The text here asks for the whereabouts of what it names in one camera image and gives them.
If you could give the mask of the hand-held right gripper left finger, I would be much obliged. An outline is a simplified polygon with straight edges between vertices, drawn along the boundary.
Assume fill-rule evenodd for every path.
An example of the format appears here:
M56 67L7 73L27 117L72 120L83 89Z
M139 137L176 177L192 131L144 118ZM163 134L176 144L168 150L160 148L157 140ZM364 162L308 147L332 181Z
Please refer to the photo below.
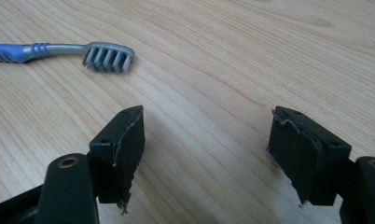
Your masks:
M134 173L145 150L144 107L118 112L90 141L88 158L94 194L127 213Z

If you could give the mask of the blue and grey toothbrush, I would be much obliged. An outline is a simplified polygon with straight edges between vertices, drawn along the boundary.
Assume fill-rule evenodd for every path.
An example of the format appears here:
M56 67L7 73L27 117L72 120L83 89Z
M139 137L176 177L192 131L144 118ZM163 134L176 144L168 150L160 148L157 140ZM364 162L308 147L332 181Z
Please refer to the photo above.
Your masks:
M25 63L33 59L57 55L82 54L83 65L88 69L109 74L126 72L135 52L126 47L108 42L78 44L0 44L0 63Z

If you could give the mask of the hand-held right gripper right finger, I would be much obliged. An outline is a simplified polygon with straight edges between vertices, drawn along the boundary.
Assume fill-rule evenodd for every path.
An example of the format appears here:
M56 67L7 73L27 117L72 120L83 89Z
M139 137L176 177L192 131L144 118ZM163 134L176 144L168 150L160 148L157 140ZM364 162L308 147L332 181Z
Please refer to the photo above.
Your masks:
M302 203L330 206L352 146L294 109L277 106L272 114L269 153Z

